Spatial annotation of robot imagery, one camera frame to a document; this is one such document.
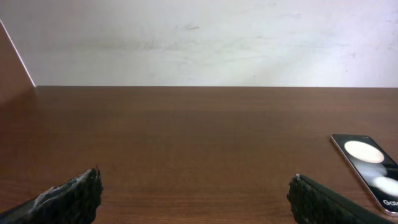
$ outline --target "wooden table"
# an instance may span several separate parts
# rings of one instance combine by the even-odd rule
[[[380,214],[332,133],[398,161],[398,89],[38,87],[0,108],[0,212],[98,164],[95,223],[294,223],[296,173]]]

